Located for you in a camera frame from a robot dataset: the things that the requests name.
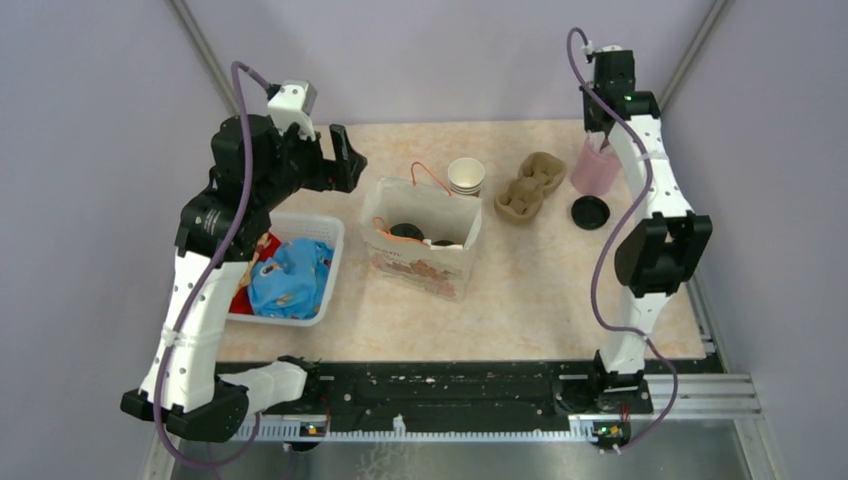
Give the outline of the paper takeout bag orange handles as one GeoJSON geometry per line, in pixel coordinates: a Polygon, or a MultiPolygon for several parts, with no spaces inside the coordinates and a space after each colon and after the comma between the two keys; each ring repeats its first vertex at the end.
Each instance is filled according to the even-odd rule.
{"type": "Polygon", "coordinates": [[[453,193],[421,162],[410,166],[407,179],[382,177],[367,192],[359,214],[367,256],[386,276],[435,296],[464,299],[476,258],[483,223],[478,197],[453,193]],[[398,223],[412,223],[424,243],[389,238],[398,223]],[[449,240],[462,247],[435,247],[449,240]]]}

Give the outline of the stack of paper cups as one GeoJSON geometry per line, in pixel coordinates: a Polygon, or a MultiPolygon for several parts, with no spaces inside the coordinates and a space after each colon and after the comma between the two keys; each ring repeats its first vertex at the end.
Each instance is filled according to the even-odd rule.
{"type": "Polygon", "coordinates": [[[453,193],[478,197],[486,178],[486,169],[479,160],[464,157],[454,160],[447,174],[453,193]]]}

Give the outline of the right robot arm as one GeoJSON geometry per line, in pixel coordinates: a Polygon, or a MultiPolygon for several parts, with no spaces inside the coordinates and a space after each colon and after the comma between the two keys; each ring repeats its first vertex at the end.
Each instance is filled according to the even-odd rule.
{"type": "Polygon", "coordinates": [[[632,51],[617,45],[583,48],[594,68],[582,84],[584,126],[601,133],[623,169],[633,203],[623,215],[632,230],[615,250],[622,287],[620,320],[607,326],[586,385],[589,404],[612,412],[643,385],[646,341],[662,309],[689,281],[713,231],[681,193],[662,140],[654,94],[635,87],[632,51]]]}

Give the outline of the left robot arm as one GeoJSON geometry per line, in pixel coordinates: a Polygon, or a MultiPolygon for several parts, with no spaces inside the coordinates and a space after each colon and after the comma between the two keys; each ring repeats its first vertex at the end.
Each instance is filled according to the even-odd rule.
{"type": "Polygon", "coordinates": [[[184,440],[223,443],[245,419],[286,403],[297,413],[319,404],[309,366],[291,356],[218,374],[217,355],[233,297],[271,212],[301,189],[349,193],[367,166],[344,126],[329,128],[333,158],[318,136],[267,116],[223,121],[211,140],[207,186],[182,209],[170,304],[151,367],[125,392],[121,410],[184,440]]]}

